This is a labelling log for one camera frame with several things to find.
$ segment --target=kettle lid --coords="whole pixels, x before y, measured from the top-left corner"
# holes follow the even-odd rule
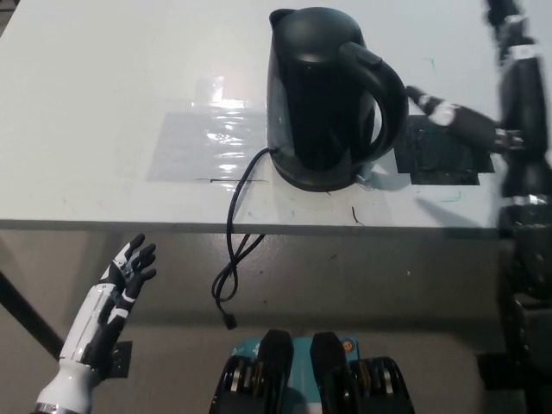
[[[357,22],[339,10],[325,7],[293,11],[273,30],[276,52],[304,63],[337,61],[339,47],[349,41],[364,45]]]

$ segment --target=table leg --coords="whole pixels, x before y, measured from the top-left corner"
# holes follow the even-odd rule
[[[0,304],[55,360],[58,360],[63,340],[1,272]]]

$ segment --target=gray floor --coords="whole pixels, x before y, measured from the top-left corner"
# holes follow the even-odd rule
[[[9,20],[0,15],[0,31]],[[91,283],[129,235],[0,232],[0,269],[65,335]],[[495,244],[420,237],[268,237],[241,266],[226,331],[210,283],[227,260],[221,235],[160,235],[159,276],[123,339],[128,379],[95,391],[95,412],[208,412],[233,345],[269,328],[357,335],[363,356],[401,366],[418,413],[522,413],[519,396],[485,393],[474,356],[499,349]],[[0,412],[24,413],[57,366],[0,309]]]

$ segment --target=robotic arm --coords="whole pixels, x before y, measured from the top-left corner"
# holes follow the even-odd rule
[[[137,250],[138,235],[113,259],[86,295],[60,355],[60,370],[33,414],[89,414],[92,389],[107,377],[111,353],[143,284],[155,276],[155,245]]]
[[[417,87],[406,93],[430,121],[468,145],[501,154],[507,164],[497,277],[506,355],[480,360],[480,371],[487,389],[522,388],[529,414],[551,412],[552,169],[541,59],[521,8],[513,0],[487,3],[499,52],[500,122]]]

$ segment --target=kettle base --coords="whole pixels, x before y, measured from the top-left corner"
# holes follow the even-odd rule
[[[282,179],[287,181],[289,184],[293,185],[294,187],[297,187],[299,190],[304,191],[311,191],[311,192],[328,192],[328,191],[337,191],[341,190],[343,188],[349,187],[350,185],[354,184],[355,182],[355,176],[356,172],[353,173],[350,177],[347,179],[340,179],[340,180],[332,180],[331,182],[327,183],[315,183],[308,179],[297,179],[291,177],[285,170],[278,167],[278,164],[275,162],[274,168],[276,168],[276,171],[280,175]]]

